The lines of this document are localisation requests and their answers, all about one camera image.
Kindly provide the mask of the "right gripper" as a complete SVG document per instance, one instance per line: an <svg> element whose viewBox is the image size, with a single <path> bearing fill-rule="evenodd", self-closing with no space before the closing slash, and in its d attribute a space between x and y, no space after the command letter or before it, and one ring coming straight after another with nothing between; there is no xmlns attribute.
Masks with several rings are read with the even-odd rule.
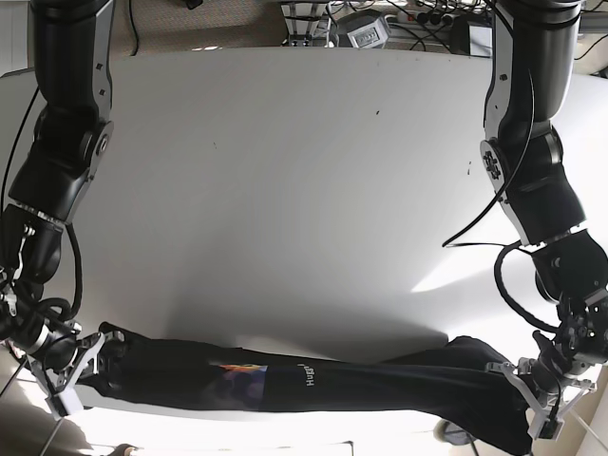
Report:
<svg viewBox="0 0 608 456"><path fill-rule="evenodd" d="M81 404L76 391L80 380L100 374L106 367L103 348L124 344L121 331L95 332L78 339L75 334L47 339L37 351L28 353L29 371L47 395L48 404Z"/></svg>

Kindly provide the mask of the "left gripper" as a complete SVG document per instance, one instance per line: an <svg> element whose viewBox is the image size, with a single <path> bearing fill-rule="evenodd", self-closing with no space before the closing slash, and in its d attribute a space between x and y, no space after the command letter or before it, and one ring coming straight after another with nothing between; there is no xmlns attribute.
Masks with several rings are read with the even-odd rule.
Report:
<svg viewBox="0 0 608 456"><path fill-rule="evenodd" d="M489 362L487 372L502 375L532 410L531 428L562 428L575 404L597 390L595 382L548 368L540 360L522 357L517 364Z"/></svg>

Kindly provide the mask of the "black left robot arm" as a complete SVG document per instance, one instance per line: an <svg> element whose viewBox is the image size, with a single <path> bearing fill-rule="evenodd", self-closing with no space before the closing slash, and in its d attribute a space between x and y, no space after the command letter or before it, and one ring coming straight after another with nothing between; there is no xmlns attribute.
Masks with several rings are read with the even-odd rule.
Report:
<svg viewBox="0 0 608 456"><path fill-rule="evenodd" d="M607 255L583 226L552 123L570 83L581 4L494 1L491 8L481 156L495 201L518 233L512 249L531 248L537 288L559 319L547 324L508 298L533 326L540 353L504 373L534 410L531 434L548 438L565 412L564 390L589 390L583 373L607 361Z"/></svg>

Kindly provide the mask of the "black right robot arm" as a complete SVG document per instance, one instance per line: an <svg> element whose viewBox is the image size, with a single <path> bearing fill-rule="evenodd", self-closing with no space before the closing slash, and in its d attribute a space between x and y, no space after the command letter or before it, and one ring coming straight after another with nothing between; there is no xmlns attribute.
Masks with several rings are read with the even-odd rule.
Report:
<svg viewBox="0 0 608 456"><path fill-rule="evenodd" d="M47 297L64 240L113 133L110 1L33 1L35 96L45 100L28 155L1 187L1 336L23 351L65 417L82 409L79 379L98 370L105 336L80 336L83 291Z"/></svg>

